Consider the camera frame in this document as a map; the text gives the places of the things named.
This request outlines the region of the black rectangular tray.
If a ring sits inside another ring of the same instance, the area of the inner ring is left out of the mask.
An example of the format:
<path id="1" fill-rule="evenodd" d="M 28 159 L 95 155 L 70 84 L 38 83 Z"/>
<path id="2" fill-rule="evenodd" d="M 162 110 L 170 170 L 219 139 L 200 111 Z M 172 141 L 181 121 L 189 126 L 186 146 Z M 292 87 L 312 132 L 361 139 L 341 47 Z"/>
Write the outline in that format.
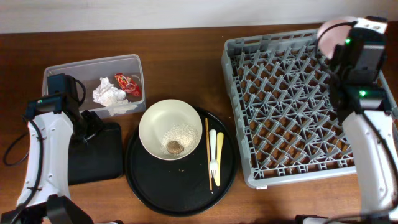
<path id="1" fill-rule="evenodd" d="M 106 123 L 104 129 L 88 141 L 70 144 L 68 184 L 115 179 L 124 174 L 123 142 L 118 123 Z"/>

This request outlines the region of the white plastic fork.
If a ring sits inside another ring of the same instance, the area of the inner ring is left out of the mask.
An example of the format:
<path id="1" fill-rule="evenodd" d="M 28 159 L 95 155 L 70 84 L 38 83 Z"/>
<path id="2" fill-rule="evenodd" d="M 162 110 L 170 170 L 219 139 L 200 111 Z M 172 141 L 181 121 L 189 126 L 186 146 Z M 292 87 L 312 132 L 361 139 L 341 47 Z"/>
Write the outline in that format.
<path id="1" fill-rule="evenodd" d="M 212 178 L 216 177 L 217 170 L 218 170 L 218 163 L 216 161 L 216 135 L 217 135 L 217 132 L 215 129 L 211 129 L 209 131 L 210 153 L 211 153 L 210 172 L 211 172 Z"/>

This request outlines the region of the red snack wrapper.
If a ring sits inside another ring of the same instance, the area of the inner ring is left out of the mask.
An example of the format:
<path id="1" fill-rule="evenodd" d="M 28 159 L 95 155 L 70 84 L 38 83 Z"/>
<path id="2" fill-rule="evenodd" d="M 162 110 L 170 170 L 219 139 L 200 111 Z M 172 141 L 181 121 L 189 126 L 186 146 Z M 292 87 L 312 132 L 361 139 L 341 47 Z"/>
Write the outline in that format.
<path id="1" fill-rule="evenodd" d="M 132 78 L 125 76 L 123 73 L 117 73 L 114 77 L 124 92 L 132 96 L 142 95 L 139 85 Z"/>

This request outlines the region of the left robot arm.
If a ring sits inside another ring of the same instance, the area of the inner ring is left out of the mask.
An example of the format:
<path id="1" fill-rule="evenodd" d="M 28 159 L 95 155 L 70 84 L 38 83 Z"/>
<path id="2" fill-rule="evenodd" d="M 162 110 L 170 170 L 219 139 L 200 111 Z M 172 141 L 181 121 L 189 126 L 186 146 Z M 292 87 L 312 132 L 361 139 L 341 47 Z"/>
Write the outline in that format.
<path id="1" fill-rule="evenodd" d="M 69 186 L 114 179 L 123 174 L 123 143 L 118 123 L 105 123 L 94 111 L 81 112 L 82 82 L 64 73 L 49 76 L 48 94 L 28 103 L 29 153 L 15 210 L 1 223 L 92 223 L 70 198 Z"/>

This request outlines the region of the small pink bowl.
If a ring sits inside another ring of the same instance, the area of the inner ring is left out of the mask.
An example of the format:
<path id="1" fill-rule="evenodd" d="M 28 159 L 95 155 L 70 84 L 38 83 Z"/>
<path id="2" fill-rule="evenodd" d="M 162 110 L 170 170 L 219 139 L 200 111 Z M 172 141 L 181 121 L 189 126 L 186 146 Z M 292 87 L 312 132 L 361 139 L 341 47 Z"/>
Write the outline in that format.
<path id="1" fill-rule="evenodd" d="M 324 33 L 324 31 L 326 31 L 327 28 L 331 27 L 332 25 L 344 22 L 353 22 L 357 20 L 358 20 L 357 17 L 343 16 L 327 21 L 320 26 L 317 32 L 317 38 L 319 38 Z M 339 26 L 329 30 L 326 34 L 322 36 L 322 38 L 319 41 L 318 48 L 320 52 L 326 58 L 332 59 L 336 45 L 344 44 L 345 38 L 347 38 L 350 30 L 351 30 L 350 26 Z"/>

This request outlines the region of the large cream bowl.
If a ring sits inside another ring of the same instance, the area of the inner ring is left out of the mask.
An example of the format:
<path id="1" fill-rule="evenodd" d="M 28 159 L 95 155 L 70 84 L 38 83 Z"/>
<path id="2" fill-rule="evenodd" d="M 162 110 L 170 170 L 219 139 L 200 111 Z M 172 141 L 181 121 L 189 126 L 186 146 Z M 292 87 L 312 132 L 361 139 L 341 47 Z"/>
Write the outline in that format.
<path id="1" fill-rule="evenodd" d="M 196 147 L 185 156 L 171 156 L 161 150 L 164 134 L 174 125 L 190 124 L 198 133 Z M 193 106 L 180 100 L 162 100 L 150 106 L 139 123 L 139 139 L 144 149 L 152 156 L 164 160 L 175 161 L 187 157 L 199 145 L 203 134 L 202 120 Z"/>

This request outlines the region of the clear plastic waste bin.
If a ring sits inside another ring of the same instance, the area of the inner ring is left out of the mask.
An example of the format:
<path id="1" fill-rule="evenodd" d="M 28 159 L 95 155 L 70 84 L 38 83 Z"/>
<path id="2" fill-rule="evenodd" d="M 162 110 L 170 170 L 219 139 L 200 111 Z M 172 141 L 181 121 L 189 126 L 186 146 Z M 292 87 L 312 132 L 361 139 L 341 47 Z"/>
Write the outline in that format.
<path id="1" fill-rule="evenodd" d="M 97 58 L 93 60 L 84 60 L 80 62 L 54 65 L 44 70 L 42 95 L 48 95 L 47 77 L 64 73 L 81 81 L 86 88 L 85 102 L 80 106 L 80 111 L 94 111 L 101 119 L 110 118 L 108 109 L 115 108 L 117 105 L 105 107 L 93 101 L 93 90 L 100 85 L 100 78 L 108 77 L 111 84 L 120 88 L 114 78 L 117 73 L 123 73 L 132 78 L 141 90 L 141 96 L 132 96 L 128 94 L 126 99 L 128 103 L 137 105 L 134 110 L 127 111 L 126 114 L 140 113 L 146 110 L 146 94 L 144 87 L 144 74 L 141 60 L 138 55 L 120 55 L 114 57 Z"/>

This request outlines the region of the white napkin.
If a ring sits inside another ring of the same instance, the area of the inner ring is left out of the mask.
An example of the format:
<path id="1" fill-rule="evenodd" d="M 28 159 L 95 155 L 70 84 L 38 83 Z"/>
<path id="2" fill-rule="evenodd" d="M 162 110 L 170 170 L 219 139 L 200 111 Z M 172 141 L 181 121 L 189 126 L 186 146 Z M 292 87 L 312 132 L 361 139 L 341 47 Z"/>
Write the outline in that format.
<path id="1" fill-rule="evenodd" d="M 108 77 L 100 78 L 100 85 L 93 90 L 93 101 L 105 107 L 128 103 L 126 93 L 110 83 Z"/>

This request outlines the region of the wooden chopstick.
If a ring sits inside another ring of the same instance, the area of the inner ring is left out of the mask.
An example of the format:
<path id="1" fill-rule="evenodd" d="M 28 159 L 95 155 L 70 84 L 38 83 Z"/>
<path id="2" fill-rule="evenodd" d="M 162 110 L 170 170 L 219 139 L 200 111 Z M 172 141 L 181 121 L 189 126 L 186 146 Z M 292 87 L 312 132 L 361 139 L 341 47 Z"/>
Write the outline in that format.
<path id="1" fill-rule="evenodd" d="M 210 140 L 209 140 L 209 129 L 208 129 L 208 118 L 205 118 L 205 137 L 206 137 L 206 154 L 207 154 L 207 165 L 208 165 L 208 181 L 210 192 L 213 191 L 212 176 L 210 169 L 211 152 L 210 152 Z"/>

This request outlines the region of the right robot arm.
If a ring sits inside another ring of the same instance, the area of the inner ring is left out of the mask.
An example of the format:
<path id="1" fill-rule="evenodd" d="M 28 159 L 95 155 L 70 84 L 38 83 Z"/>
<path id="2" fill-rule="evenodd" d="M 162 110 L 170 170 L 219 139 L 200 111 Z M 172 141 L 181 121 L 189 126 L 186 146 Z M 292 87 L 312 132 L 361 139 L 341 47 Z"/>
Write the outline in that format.
<path id="1" fill-rule="evenodd" d="M 397 151 L 392 105 L 376 82 L 386 59 L 385 18 L 343 17 L 324 30 L 320 49 L 335 73 L 330 98 L 351 146 L 361 191 L 361 223 L 393 223 Z"/>

